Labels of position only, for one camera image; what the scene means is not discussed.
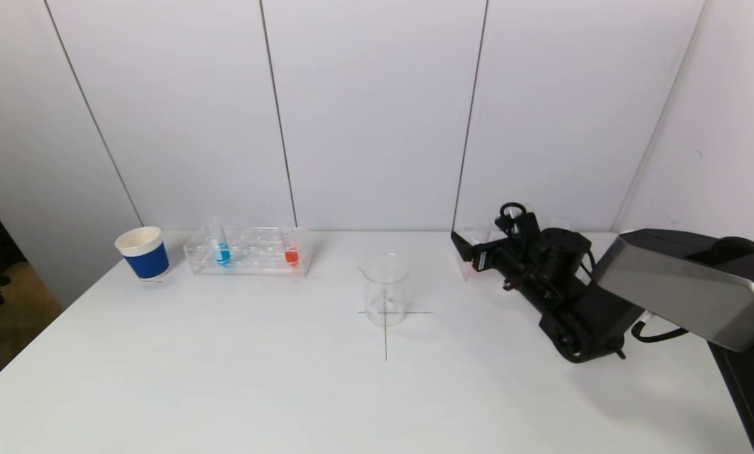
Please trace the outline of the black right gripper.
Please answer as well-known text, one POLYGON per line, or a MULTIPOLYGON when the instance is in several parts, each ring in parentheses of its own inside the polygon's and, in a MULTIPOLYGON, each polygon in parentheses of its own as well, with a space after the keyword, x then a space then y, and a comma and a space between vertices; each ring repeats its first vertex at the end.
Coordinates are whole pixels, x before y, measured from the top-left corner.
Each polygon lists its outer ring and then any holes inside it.
POLYGON ((521 247, 516 240, 505 238, 473 247, 455 231, 450 233, 450 239, 461 261, 472 261, 475 271, 495 270, 504 277, 505 284, 521 284, 530 275, 530 265, 522 259, 521 247))

